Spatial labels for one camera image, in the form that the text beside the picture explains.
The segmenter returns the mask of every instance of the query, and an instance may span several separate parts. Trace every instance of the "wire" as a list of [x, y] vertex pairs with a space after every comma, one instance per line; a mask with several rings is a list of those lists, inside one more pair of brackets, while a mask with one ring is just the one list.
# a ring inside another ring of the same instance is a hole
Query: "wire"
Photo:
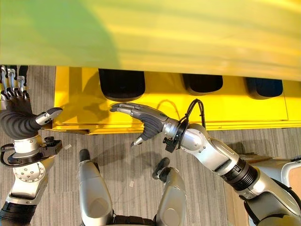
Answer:
[[206, 123], [205, 123], [205, 112], [204, 112], [204, 105], [203, 105], [203, 102], [200, 101], [199, 99], [195, 99], [191, 102], [191, 104], [189, 105], [188, 109], [187, 109], [187, 112], [185, 114], [185, 116], [183, 118], [180, 119], [180, 123], [186, 119], [187, 121], [189, 121], [189, 116], [194, 108], [194, 106], [196, 105], [196, 103], [198, 104], [198, 107], [199, 107], [199, 111], [200, 111], [200, 117], [201, 117], [201, 121], [202, 121], [202, 126], [204, 128], [206, 128]]

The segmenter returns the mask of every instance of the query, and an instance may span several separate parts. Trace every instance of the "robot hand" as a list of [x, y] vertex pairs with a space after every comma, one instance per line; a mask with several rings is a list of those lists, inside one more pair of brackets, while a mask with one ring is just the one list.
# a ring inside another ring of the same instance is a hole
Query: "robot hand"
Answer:
[[1, 67], [0, 82], [3, 83], [4, 89], [1, 91], [1, 111], [0, 125], [4, 132], [14, 140], [22, 140], [34, 137], [38, 134], [41, 127], [56, 116], [62, 109], [59, 107], [51, 108], [39, 115], [32, 113], [29, 94], [26, 91], [26, 83], [21, 82], [26, 79], [24, 68], [20, 68], [19, 73], [24, 74], [16, 76], [15, 69], [6, 69]]
[[166, 125], [173, 125], [173, 128], [178, 125], [177, 120], [171, 119], [163, 112], [146, 105], [121, 103], [113, 105], [110, 111], [129, 114], [133, 118], [139, 119], [144, 123], [143, 133], [131, 144], [131, 146], [139, 145], [143, 141], [154, 137], [162, 132]]

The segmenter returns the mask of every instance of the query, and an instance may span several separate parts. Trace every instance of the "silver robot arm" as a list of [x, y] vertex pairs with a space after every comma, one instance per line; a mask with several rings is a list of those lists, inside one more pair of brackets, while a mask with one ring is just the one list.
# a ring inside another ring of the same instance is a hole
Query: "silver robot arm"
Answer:
[[[192, 111], [193, 106], [191, 103], [188, 112]], [[143, 134], [133, 145], [139, 145], [163, 132], [166, 136], [166, 150], [172, 152], [180, 144], [181, 150], [194, 155], [205, 167], [235, 189], [244, 200], [245, 209], [256, 225], [301, 225], [301, 202], [298, 196], [290, 188], [240, 159], [223, 142], [210, 137], [203, 126], [188, 124], [188, 120], [183, 123], [184, 121], [171, 119], [156, 109], [133, 103], [115, 104], [111, 111], [129, 114], [144, 123]]]
[[[0, 225], [30, 225], [36, 206], [48, 183], [48, 172], [54, 156], [61, 150], [62, 142], [53, 137], [42, 142], [38, 134], [43, 125], [53, 120], [62, 111], [52, 108], [39, 115], [32, 113], [29, 94], [26, 91], [27, 66], [1, 66], [0, 125], [13, 139], [13, 144], [1, 147], [0, 160], [13, 168], [15, 182], [5, 204], [0, 210]], [[14, 151], [4, 160], [4, 153]]]
[[[174, 126], [167, 124], [163, 128], [163, 133], [170, 139], [176, 133], [176, 129], [172, 129]], [[181, 149], [194, 155], [235, 189], [256, 225], [301, 225], [299, 198], [285, 185], [240, 159], [223, 142], [210, 137], [201, 125], [188, 126]]]

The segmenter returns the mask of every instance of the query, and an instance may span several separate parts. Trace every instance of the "floor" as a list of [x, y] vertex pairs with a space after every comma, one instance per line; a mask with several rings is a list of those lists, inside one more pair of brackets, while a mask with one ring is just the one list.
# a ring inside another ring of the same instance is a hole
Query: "floor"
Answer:
[[[28, 90], [34, 113], [53, 106], [55, 67], [31, 66]], [[291, 158], [301, 154], [301, 129], [253, 129], [210, 131], [211, 136], [231, 146], [238, 153]], [[193, 156], [181, 151], [164, 150], [163, 136], [130, 148], [138, 134], [85, 136], [41, 131], [42, 137], [54, 136], [63, 141], [64, 149], [56, 156], [49, 174], [49, 184], [32, 220], [32, 226], [79, 226], [78, 153], [90, 150], [91, 157], [111, 193], [116, 213], [153, 218], [163, 190], [153, 180], [153, 167], [162, 157], [169, 157], [187, 190], [187, 226], [225, 226], [227, 210], [222, 179], [203, 167]], [[0, 144], [11, 143], [0, 129]], [[14, 182], [10, 168], [0, 166], [0, 198], [4, 202]]]

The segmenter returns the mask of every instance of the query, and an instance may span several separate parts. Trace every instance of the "black bracket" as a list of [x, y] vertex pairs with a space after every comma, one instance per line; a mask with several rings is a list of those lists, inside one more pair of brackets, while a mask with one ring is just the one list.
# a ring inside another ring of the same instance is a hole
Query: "black bracket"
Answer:
[[39, 162], [50, 156], [56, 155], [63, 147], [61, 140], [54, 140], [54, 137], [45, 138], [46, 145], [39, 147], [39, 152], [29, 157], [15, 157], [15, 153], [8, 157], [8, 163], [4, 162], [3, 156], [6, 151], [14, 150], [13, 145], [5, 145], [1, 147], [1, 163], [8, 167], [22, 167], [35, 162]]
[[174, 138], [164, 138], [163, 143], [166, 144], [165, 150], [167, 150], [170, 153], [173, 153], [175, 150], [175, 147], [179, 143], [179, 146], [182, 141], [182, 137], [188, 127], [188, 121], [183, 120], [181, 124], [178, 126], [178, 130], [174, 136]]

